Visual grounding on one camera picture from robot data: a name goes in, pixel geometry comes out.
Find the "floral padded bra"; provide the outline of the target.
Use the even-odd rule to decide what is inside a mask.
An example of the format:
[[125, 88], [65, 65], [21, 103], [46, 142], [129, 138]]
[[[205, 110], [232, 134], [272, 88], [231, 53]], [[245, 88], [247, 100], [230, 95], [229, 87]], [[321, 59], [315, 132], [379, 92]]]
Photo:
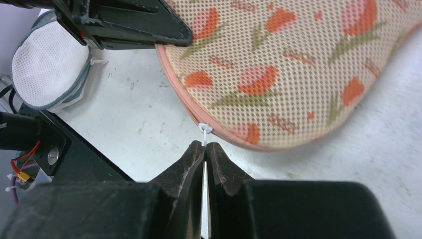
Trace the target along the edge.
[[341, 126], [406, 38], [419, 0], [171, 0], [189, 47], [157, 46], [197, 124], [275, 151]]

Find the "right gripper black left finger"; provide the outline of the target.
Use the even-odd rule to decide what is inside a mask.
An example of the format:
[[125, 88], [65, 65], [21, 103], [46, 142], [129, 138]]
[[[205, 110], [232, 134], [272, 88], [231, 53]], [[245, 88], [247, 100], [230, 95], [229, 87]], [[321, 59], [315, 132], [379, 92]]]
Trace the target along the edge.
[[13, 211], [3, 239], [199, 239], [204, 147], [147, 183], [37, 185]]

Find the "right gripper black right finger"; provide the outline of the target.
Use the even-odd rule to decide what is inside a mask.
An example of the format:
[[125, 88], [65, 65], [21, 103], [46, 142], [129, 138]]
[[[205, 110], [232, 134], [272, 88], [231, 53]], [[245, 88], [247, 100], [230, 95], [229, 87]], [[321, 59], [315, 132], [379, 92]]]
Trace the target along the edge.
[[211, 239], [393, 239], [375, 195], [347, 181], [256, 180], [206, 147]]

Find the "white mesh laundry bag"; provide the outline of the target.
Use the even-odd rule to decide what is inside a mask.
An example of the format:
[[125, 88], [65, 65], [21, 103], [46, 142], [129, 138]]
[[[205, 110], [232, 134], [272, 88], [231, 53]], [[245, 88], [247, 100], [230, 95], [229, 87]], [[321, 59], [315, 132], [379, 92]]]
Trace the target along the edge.
[[84, 96], [91, 66], [107, 63], [94, 58], [92, 48], [78, 43], [49, 10], [18, 44], [10, 77], [25, 105], [57, 113]]

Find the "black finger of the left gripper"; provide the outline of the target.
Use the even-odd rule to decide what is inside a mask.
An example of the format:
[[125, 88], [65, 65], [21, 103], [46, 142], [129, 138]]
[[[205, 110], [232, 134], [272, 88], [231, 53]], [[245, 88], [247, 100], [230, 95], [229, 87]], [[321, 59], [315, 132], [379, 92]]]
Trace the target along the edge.
[[58, 0], [56, 15], [81, 45], [100, 50], [193, 42], [192, 30], [164, 0]]

